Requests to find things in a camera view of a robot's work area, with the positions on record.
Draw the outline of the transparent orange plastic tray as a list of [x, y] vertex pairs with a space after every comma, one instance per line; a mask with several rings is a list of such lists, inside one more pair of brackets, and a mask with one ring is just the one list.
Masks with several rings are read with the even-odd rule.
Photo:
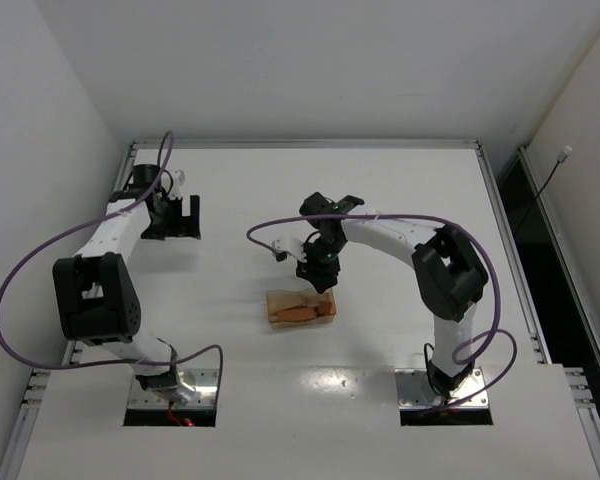
[[323, 293], [313, 289], [268, 291], [266, 309], [269, 325], [277, 330], [330, 324], [337, 313], [332, 289]]

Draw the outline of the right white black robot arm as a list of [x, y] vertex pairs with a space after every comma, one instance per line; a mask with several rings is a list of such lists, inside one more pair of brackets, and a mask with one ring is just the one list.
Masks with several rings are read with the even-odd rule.
[[459, 364], [453, 351], [470, 339], [475, 305], [482, 299], [488, 273], [469, 239], [454, 227], [438, 228], [405, 219], [381, 219], [364, 201], [346, 196], [333, 202], [316, 192], [299, 213], [317, 230], [302, 249], [296, 276], [322, 293], [337, 284], [338, 254], [347, 243], [366, 245], [404, 262], [416, 276], [420, 297], [434, 315], [434, 347], [426, 361], [432, 390], [449, 398], [471, 373], [474, 363]]

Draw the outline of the long dark wood block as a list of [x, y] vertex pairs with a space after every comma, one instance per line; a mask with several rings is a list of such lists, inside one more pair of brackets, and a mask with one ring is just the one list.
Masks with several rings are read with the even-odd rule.
[[275, 314], [276, 323], [302, 323], [317, 318], [314, 307], [296, 307], [280, 310]]

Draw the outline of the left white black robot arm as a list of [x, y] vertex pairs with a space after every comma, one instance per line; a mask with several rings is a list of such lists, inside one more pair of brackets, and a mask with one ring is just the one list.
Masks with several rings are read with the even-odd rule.
[[74, 256], [52, 268], [65, 337], [129, 361], [143, 390], [179, 405], [193, 399], [194, 379], [175, 366], [175, 348], [143, 325], [126, 262], [141, 239], [201, 237], [200, 199], [182, 195], [184, 182], [181, 170], [134, 167], [128, 183], [111, 195], [107, 220]]

